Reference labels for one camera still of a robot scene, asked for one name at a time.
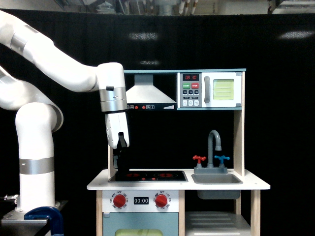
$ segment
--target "oven door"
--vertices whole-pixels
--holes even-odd
[[[178,236],[178,212],[111,212],[103,236]]]

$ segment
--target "sink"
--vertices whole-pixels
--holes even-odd
[[[243,182],[233,174],[193,174],[193,181],[197,184],[242,184]]]
[[[197,184],[242,184],[243,182],[232,174],[193,174],[193,181]],[[238,199],[240,190],[197,190],[201,199]]]

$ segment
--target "white countertop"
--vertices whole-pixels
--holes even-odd
[[[245,170],[245,176],[241,177],[234,169],[228,169],[228,174],[233,174],[239,178],[242,184],[196,184],[191,175],[193,169],[174,170],[184,171],[188,182],[109,182],[108,170],[103,170],[88,185],[89,190],[263,190],[270,189],[270,185],[261,180],[248,170]]]

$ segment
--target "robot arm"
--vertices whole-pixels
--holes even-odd
[[[2,67],[0,107],[18,110],[15,118],[20,160],[18,211],[54,206],[52,133],[62,126],[61,110],[34,85],[13,78]]]
[[[32,62],[45,75],[75,92],[99,90],[109,146],[129,146],[124,69],[119,63],[83,65],[54,46],[51,39],[18,18],[0,11],[0,43]]]

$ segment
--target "red button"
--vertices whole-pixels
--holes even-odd
[[[199,88],[199,83],[192,83],[191,84],[192,89],[198,89]]]
[[[158,207],[165,207],[167,204],[167,197],[163,194],[159,194],[156,197],[156,205]]]
[[[123,207],[125,205],[125,203],[126,203],[126,198],[122,194],[118,194],[114,198],[114,205],[116,207]]]

